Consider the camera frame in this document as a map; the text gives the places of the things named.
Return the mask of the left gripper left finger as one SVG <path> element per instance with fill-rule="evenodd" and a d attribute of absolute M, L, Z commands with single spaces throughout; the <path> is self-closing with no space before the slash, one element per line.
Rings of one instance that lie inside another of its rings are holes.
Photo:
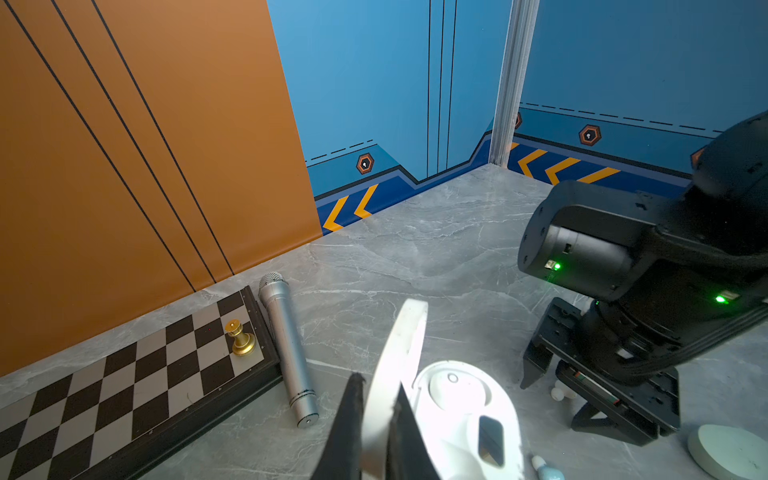
<path fill-rule="evenodd" d="M 360 373 L 350 375 L 311 480 L 358 480 L 362 477 L 360 455 L 364 384 L 365 379 Z"/>

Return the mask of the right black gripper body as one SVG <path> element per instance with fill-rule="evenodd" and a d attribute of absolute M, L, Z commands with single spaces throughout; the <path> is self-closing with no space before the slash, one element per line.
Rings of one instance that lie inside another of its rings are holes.
<path fill-rule="evenodd" d="M 677 433 L 681 426 L 677 369 L 663 370 L 637 386 L 604 378 L 577 353 L 574 340 L 580 319 L 578 308 L 555 298 L 549 303 L 531 340 L 544 340 L 551 345 L 553 357 L 560 359 L 555 372 L 557 379 L 585 403 L 608 403 L 616 407 L 612 417 L 619 424 L 620 432 L 595 435 L 644 446 L 660 436 Z"/>

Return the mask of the white earbud charging case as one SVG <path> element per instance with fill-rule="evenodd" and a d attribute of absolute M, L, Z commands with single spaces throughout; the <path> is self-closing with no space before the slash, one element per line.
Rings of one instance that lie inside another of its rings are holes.
<path fill-rule="evenodd" d="M 501 385 L 470 364 L 419 365 L 428 305 L 408 299 L 390 331 L 370 383 L 360 464 L 386 479 L 390 420 L 403 386 L 439 479 L 521 479 L 525 457 L 518 416 Z"/>

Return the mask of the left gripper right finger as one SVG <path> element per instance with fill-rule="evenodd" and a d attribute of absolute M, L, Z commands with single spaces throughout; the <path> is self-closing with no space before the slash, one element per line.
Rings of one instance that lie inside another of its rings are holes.
<path fill-rule="evenodd" d="M 439 479 L 403 386 L 389 424 L 385 460 L 387 479 Z"/>

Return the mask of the white earbud pair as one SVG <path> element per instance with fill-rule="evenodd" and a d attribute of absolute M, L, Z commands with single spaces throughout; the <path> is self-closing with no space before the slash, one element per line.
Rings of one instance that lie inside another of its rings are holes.
<path fill-rule="evenodd" d="M 563 401 L 565 399 L 575 400 L 578 394 L 569 387 L 561 384 L 556 384 L 550 391 L 550 396 L 555 401 Z"/>

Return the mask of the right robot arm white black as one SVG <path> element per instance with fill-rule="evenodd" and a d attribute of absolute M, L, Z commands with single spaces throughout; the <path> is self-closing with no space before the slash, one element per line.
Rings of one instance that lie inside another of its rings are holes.
<path fill-rule="evenodd" d="M 767 319 L 767 117 L 695 156 L 676 198 L 577 181 L 532 215 L 519 269 L 590 298 L 550 302 L 522 386 L 549 369 L 582 397 L 574 431 L 637 446 L 680 427 L 677 368 Z"/>

